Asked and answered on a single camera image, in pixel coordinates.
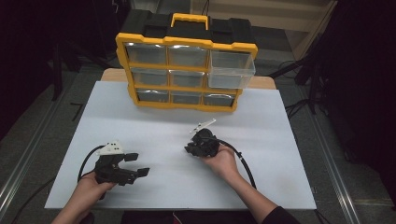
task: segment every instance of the white tabletop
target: white tabletop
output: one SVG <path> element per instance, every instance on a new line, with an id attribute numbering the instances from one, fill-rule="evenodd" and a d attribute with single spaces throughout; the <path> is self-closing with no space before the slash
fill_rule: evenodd
<path id="1" fill-rule="evenodd" d="M 246 209 L 234 191 L 200 160 L 188 154 L 190 131 L 216 119 L 208 128 L 242 152 L 260 192 L 288 209 L 316 209 L 298 148 L 279 91 L 244 90 L 233 113 L 137 107 L 126 82 L 96 82 L 46 203 L 63 208 L 72 194 L 78 170 L 95 147 L 120 140 L 137 161 L 123 169 L 149 167 L 133 185 L 116 186 L 98 208 L 114 209 Z M 85 172 L 94 167 L 92 155 Z M 248 175 L 237 161 L 238 169 Z"/>

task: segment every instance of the yellow and black tool box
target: yellow and black tool box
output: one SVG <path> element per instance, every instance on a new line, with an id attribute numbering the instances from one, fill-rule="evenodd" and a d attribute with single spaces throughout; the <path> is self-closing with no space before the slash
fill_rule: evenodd
<path id="1" fill-rule="evenodd" d="M 255 74 L 248 20 L 134 9 L 116 42 L 136 105 L 235 111 Z"/>

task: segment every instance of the gray floor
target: gray floor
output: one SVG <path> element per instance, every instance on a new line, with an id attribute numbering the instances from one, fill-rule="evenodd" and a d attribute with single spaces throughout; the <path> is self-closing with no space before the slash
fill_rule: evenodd
<path id="1" fill-rule="evenodd" d="M 277 70 L 285 62 L 293 60 L 290 47 L 284 32 L 280 30 L 255 27 L 260 53 L 256 59 L 257 75 L 265 76 Z M 29 169 L 24 175 L 18 190 L 11 201 L 8 210 L 0 223 L 11 223 L 18 209 L 31 195 L 34 189 L 39 188 L 48 179 L 57 174 L 64 154 L 71 142 L 78 120 L 73 120 L 78 112 L 74 104 L 86 104 L 92 87 L 96 80 L 103 74 L 103 69 L 95 64 L 85 64 L 79 73 L 64 71 L 65 91 L 58 102 L 52 102 L 52 87 L 44 91 L 21 116 L 10 130 L 8 135 L 0 142 L 0 184 L 4 186 L 8 181 L 14 167 L 23 152 L 28 148 L 36 148 Z M 304 98 L 307 91 L 305 86 L 296 86 L 291 71 L 285 76 L 276 79 L 285 105 L 291 105 Z M 323 142 L 316 132 L 312 120 L 317 120 L 325 136 L 325 143 L 332 153 L 337 169 L 343 178 L 346 189 L 352 198 L 361 223 L 396 223 L 396 212 L 391 211 L 392 203 L 385 191 L 378 174 L 364 164 L 352 164 L 345 160 L 343 151 L 339 146 L 332 125 L 326 116 L 318 110 L 314 117 L 307 108 L 302 109 L 291 120 L 290 125 L 296 135 L 296 141 L 303 160 L 304 168 L 314 192 L 318 210 L 331 223 L 348 223 L 339 195 L 334 189 L 334 180 L 329 167 L 324 160 L 321 150 Z M 52 115 L 52 119 L 45 123 L 44 117 Z M 38 129 L 43 128 L 41 138 L 34 144 L 32 138 Z M 59 211 L 44 209 L 48 198 L 48 188 L 42 190 L 23 210 L 19 223 L 50 223 Z M 314 211 L 290 211 L 302 223 L 320 223 Z M 100 210 L 94 211 L 95 223 L 119 223 L 121 211 Z"/>

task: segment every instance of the yellow handle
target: yellow handle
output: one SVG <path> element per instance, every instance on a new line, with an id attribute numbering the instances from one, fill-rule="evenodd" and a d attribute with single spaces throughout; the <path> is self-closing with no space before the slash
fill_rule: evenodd
<path id="1" fill-rule="evenodd" d="M 174 13 L 174 15 L 172 17 L 171 27 L 174 27 L 175 21 L 204 22 L 206 30 L 209 29 L 209 24 L 207 22 L 207 16 L 191 15 L 191 14 L 183 14 L 183 13 Z"/>

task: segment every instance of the white bracket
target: white bracket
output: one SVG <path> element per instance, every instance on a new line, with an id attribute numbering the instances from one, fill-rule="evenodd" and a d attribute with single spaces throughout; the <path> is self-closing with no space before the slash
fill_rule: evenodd
<path id="1" fill-rule="evenodd" d="M 123 148 L 118 140 L 112 142 L 112 143 L 107 143 L 104 147 L 100 148 L 97 152 L 96 155 L 98 156 L 104 156 L 104 155 L 117 155 L 117 154 L 124 154 L 123 153 Z"/>
<path id="2" fill-rule="evenodd" d="M 202 129 L 204 129 L 207 126 L 211 125 L 215 121 L 216 121 L 215 119 L 212 119 L 212 120 L 204 122 L 204 123 L 199 123 L 196 128 L 194 128 L 192 131 L 190 131 L 190 133 L 198 133 L 199 131 L 201 131 Z"/>

